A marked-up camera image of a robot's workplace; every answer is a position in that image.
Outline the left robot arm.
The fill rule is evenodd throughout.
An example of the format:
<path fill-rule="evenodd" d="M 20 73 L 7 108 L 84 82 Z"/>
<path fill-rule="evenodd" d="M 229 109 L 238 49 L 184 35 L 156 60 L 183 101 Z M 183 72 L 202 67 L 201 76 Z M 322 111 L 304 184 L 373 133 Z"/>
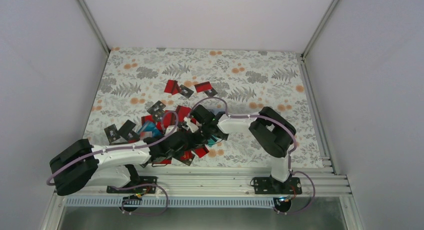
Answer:
<path fill-rule="evenodd" d="M 60 196 L 74 194 L 85 187 L 111 186 L 131 193 L 139 187 L 131 166 L 183 157 L 208 142 L 204 132 L 172 127 L 166 135 L 120 145 L 95 145 L 87 138 L 77 140 L 53 159 L 47 184 Z"/>

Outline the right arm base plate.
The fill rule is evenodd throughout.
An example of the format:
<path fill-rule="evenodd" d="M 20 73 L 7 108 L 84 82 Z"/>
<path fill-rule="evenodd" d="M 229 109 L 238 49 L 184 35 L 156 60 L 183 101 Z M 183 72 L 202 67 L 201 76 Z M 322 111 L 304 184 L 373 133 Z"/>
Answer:
<path fill-rule="evenodd" d="M 280 182 L 271 176 L 254 177 L 250 185 L 257 195 L 300 195 L 303 193 L 300 179 L 292 176 L 285 182 Z"/>

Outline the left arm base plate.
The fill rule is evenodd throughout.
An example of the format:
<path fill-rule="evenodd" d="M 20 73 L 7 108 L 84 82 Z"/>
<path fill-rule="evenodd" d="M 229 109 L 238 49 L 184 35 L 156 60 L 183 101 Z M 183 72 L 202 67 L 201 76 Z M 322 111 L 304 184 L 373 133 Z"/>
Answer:
<path fill-rule="evenodd" d="M 107 186 L 106 192 L 108 194 L 154 194 L 156 192 L 155 186 L 139 186 L 142 184 L 156 184 L 158 180 L 157 176 L 140 176 L 139 180 L 131 180 L 122 188 L 130 188 L 126 190 L 118 190 L 114 187 Z"/>

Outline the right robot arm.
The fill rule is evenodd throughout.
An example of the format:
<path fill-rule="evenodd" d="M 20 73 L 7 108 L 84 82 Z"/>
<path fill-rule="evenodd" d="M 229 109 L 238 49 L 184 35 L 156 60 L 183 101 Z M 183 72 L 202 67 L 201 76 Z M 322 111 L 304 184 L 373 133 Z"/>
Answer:
<path fill-rule="evenodd" d="M 291 153 L 297 149 L 296 129 L 271 107 L 265 106 L 257 113 L 214 114 L 202 105 L 195 106 L 187 116 L 199 124 L 198 139 L 205 143 L 215 137 L 227 140 L 232 134 L 249 133 L 261 148 L 271 156 L 271 188 L 278 194 L 290 187 L 293 175 Z"/>

